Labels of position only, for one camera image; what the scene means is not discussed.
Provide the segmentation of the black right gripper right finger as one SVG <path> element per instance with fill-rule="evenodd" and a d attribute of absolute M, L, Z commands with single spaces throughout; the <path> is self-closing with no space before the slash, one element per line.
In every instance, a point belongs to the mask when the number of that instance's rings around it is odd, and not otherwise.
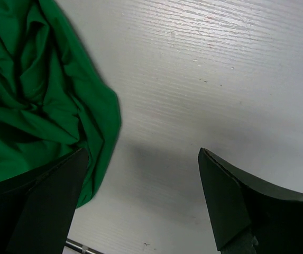
<path fill-rule="evenodd" d="M 200 149 L 199 172 L 220 253 L 303 253 L 303 193 Z"/>

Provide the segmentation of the green t shirt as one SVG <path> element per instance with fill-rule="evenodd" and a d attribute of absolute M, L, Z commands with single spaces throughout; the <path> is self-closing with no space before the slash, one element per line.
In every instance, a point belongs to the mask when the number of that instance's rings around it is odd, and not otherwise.
<path fill-rule="evenodd" d="M 55 1 L 0 1 L 0 182 L 78 148 L 78 206 L 97 193 L 121 127 L 104 84 Z"/>

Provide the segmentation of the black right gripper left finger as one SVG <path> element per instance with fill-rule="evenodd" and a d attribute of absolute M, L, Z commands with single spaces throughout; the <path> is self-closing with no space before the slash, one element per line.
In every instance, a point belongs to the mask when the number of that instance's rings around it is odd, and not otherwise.
<path fill-rule="evenodd" d="M 0 253 L 62 253 L 87 167 L 81 148 L 0 182 Z"/>

